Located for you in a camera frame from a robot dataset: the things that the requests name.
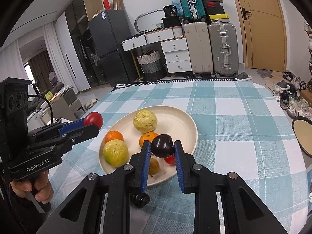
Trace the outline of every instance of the screw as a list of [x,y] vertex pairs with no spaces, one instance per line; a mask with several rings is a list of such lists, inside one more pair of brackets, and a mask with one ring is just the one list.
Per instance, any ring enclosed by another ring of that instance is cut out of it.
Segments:
[[125,164],[124,165],[124,170],[125,171],[130,171],[130,170],[132,170],[132,168],[133,168],[133,166],[131,164]]
[[88,180],[94,180],[96,178],[96,173],[90,173],[88,175]]
[[198,163],[193,164],[193,169],[194,170],[200,170],[201,168],[202,168],[202,166],[200,164],[198,164]]
[[229,177],[230,177],[231,179],[237,179],[237,178],[238,178],[238,175],[237,175],[237,173],[229,173]]

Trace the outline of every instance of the orange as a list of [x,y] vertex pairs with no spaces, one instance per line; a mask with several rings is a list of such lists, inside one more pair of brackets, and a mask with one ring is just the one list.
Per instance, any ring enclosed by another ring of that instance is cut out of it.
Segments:
[[109,141],[116,140],[116,139],[123,141],[124,137],[118,131],[112,130],[112,131],[107,132],[107,134],[104,137],[104,142],[105,144],[107,144]]
[[143,142],[145,140],[152,142],[156,136],[158,136],[158,134],[154,133],[154,132],[148,132],[148,133],[142,135],[138,141],[138,143],[140,144],[140,147],[142,148]]

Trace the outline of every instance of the human hand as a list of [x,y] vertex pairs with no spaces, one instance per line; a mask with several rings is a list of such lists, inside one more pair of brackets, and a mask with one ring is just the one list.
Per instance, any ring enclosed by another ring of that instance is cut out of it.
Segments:
[[[36,190],[38,190],[38,193],[35,194],[35,199],[37,201],[41,201],[43,204],[51,201],[54,194],[52,185],[48,179],[48,174],[49,171],[41,172],[34,182],[34,187]],[[17,196],[29,200],[26,192],[30,192],[33,189],[32,184],[29,180],[24,180],[22,182],[17,182],[13,180],[12,182],[10,182],[10,184],[14,193]]]

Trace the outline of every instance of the refrigerator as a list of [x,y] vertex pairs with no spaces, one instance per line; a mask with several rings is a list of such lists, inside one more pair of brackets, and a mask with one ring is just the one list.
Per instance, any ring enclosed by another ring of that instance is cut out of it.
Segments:
[[125,52],[121,43],[131,37],[126,14],[122,10],[104,10],[89,23],[95,49],[99,56],[98,66],[102,66],[112,87],[118,82],[133,82],[138,73],[129,51]]

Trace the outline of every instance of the checkered tablecloth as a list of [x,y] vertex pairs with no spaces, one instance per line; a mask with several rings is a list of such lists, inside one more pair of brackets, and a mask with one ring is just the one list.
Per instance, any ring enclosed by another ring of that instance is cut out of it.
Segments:
[[[103,116],[99,135],[75,145],[63,156],[63,163],[50,170],[53,208],[88,173],[104,174],[98,156],[108,129],[126,114],[153,105],[173,106],[190,114],[198,129],[196,162],[216,173],[237,172],[287,232],[299,232],[308,210],[301,150],[272,94],[251,82],[150,84],[108,94],[90,110]],[[195,196],[181,193],[176,176],[147,193],[151,202],[142,210],[131,210],[132,233],[193,233]],[[221,211],[220,218],[224,232]]]

